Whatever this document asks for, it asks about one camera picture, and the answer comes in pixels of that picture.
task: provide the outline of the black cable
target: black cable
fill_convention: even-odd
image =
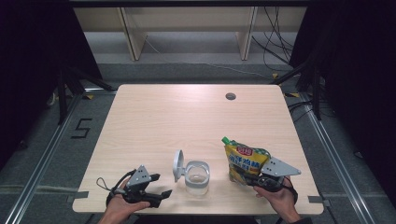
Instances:
[[[275,28],[276,35],[279,38],[280,44],[282,45],[283,53],[285,54],[286,59],[289,61],[290,60],[290,54],[286,50],[286,46],[283,44],[283,38],[280,35],[279,18],[278,18],[278,16],[279,16],[279,7],[275,8],[275,14],[276,14],[275,26],[277,27],[277,30]]]
[[[90,217],[88,218],[88,220],[85,222],[85,224],[89,224],[92,221],[94,216],[95,216],[95,214],[91,214]]]
[[[270,18],[270,16],[269,16],[269,14],[268,14],[268,12],[267,12],[267,10],[266,10],[265,7],[264,7],[264,10],[265,10],[265,13],[267,14],[268,20],[270,21],[272,28],[273,28],[273,30],[272,30],[272,32],[271,32],[271,34],[270,34],[270,37],[266,36],[267,39],[268,39],[268,41],[267,41],[265,47],[262,47],[262,48],[264,49],[264,54],[262,55],[262,59],[263,59],[263,61],[264,61],[264,64],[265,64],[265,66],[266,66],[267,68],[269,68],[269,69],[271,69],[271,70],[274,70],[274,71],[289,71],[289,70],[281,70],[281,69],[275,69],[275,68],[273,68],[273,67],[270,67],[270,66],[267,64],[267,62],[265,61],[265,52],[268,50],[268,44],[270,43],[270,40],[271,40],[271,38],[272,38],[272,35],[273,35],[274,33],[276,33],[276,35],[278,35],[278,33],[276,32],[276,28],[275,28],[275,26],[274,26],[274,24],[273,24],[273,22],[272,22],[272,20],[271,20],[271,18]],[[285,53],[285,56],[286,56],[287,60],[283,60],[283,59],[282,59],[281,61],[282,61],[282,62],[285,62],[285,61],[286,61],[286,64],[289,64],[289,58],[288,58],[288,56],[287,56],[287,54],[286,54],[286,52],[285,52],[285,50],[284,50],[284,46],[282,47],[282,49],[283,49],[283,51],[284,51],[284,53]]]
[[[298,121],[299,119],[301,119],[304,115],[306,115],[307,113],[309,113],[309,112],[311,112],[311,111],[312,111],[312,109],[309,109],[308,111],[304,112],[299,118],[295,119],[295,120],[293,121],[293,123],[297,122],[297,121]]]
[[[281,43],[281,45],[282,45],[282,49],[283,49],[283,52],[284,52],[284,54],[285,54],[285,57],[286,57],[287,60],[289,60],[289,58],[288,58],[289,53],[288,53],[287,51],[285,51],[286,46],[283,44],[283,40],[284,40],[284,39],[282,38],[282,36],[281,36],[280,33],[279,33],[279,31],[280,31],[280,29],[279,29],[279,19],[278,19],[279,7],[276,7],[276,20],[275,20],[275,22],[273,22],[273,21],[271,20],[271,17],[270,17],[270,15],[268,14],[268,11],[267,11],[267,8],[266,8],[266,7],[264,7],[264,11],[265,11],[265,14],[267,15],[267,18],[268,18],[269,22],[271,23],[271,27],[273,28],[273,30],[272,30],[272,32],[271,32],[271,35],[270,35],[269,39],[272,38],[273,33],[275,33],[275,34],[277,35],[277,37],[278,37],[278,39],[279,39],[279,41],[280,41],[280,43]]]
[[[268,35],[267,35],[265,32],[263,32],[263,33],[264,33],[265,38],[267,38],[267,40],[268,40],[272,45],[274,45],[275,47],[278,47],[278,48],[280,48],[280,49],[283,49],[282,46],[278,45],[277,43],[274,43],[274,42],[268,37]]]
[[[283,58],[281,58],[279,55],[277,55],[276,53],[274,53],[273,51],[269,50],[268,48],[266,48],[265,46],[263,46],[261,43],[259,43],[259,41],[256,40],[256,38],[254,38],[254,36],[251,37],[260,47],[262,47],[262,49],[265,49],[266,51],[268,51],[269,53],[271,53],[272,55],[274,55],[275,57],[277,57],[280,61],[282,61],[283,63],[288,63],[288,61],[284,60]]]

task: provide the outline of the wooden table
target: wooden table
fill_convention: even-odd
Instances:
[[[226,98],[227,93],[236,96]],[[252,187],[229,180],[228,162],[221,138],[266,148],[273,156],[300,169],[292,182],[299,193],[301,214],[320,214],[318,196],[283,94],[275,85],[122,85],[106,118],[79,191],[88,198],[75,199],[73,209],[104,212],[108,191],[96,185],[102,177],[111,188],[127,172],[144,164],[150,174],[160,174],[147,192],[172,189],[159,208],[144,214],[264,215],[275,211]],[[173,159],[182,149],[188,161],[210,166],[209,191],[203,197],[186,192],[184,177],[177,183]]]

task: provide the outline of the snack bag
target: snack bag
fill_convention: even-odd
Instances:
[[[233,182],[246,185],[242,174],[259,175],[262,166],[271,159],[270,153],[263,148],[248,147],[234,140],[230,141],[227,137],[223,137],[221,141],[225,144],[230,180]]]

